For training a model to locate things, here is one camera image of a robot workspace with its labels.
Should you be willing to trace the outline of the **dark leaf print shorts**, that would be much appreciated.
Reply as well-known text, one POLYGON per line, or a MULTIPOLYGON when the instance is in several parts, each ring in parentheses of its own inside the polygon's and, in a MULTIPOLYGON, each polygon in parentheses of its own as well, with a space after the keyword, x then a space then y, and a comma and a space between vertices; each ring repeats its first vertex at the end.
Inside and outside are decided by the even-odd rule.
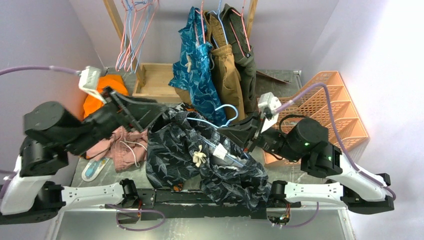
POLYGON ((269 176, 261 163, 182 104, 168 108, 147 130, 146 177, 156 188, 174 188, 199 177, 214 203, 251 211, 267 204, 269 176))

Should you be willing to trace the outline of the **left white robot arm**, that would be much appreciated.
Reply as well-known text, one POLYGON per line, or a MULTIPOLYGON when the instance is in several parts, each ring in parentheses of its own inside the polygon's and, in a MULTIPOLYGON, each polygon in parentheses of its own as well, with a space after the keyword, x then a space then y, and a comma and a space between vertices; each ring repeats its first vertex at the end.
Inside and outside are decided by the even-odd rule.
POLYGON ((105 104, 83 120, 62 104, 48 101, 24 115, 24 133, 15 169, 0 188, 0 223, 32 224, 50 220, 62 210, 94 205, 134 207, 139 200, 135 183, 123 179, 94 187, 67 187, 52 177, 68 166, 68 155, 83 157, 115 130, 146 130, 166 109, 147 98, 124 96, 110 87, 105 104))

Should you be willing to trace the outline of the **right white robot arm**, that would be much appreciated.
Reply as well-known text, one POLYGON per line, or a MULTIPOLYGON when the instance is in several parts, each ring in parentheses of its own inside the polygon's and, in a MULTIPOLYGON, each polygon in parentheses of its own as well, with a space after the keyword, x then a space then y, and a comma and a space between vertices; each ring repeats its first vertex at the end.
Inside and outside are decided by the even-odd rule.
POLYGON ((329 130, 304 117, 289 132, 265 129, 265 118, 257 112, 247 119, 222 127, 218 132, 248 153, 255 147, 290 162, 300 163, 308 175, 328 179, 325 184, 272 182, 269 200, 275 207, 301 202, 345 206, 356 214, 372 215, 393 211, 387 173, 372 174, 351 163, 341 148, 329 142, 329 130))

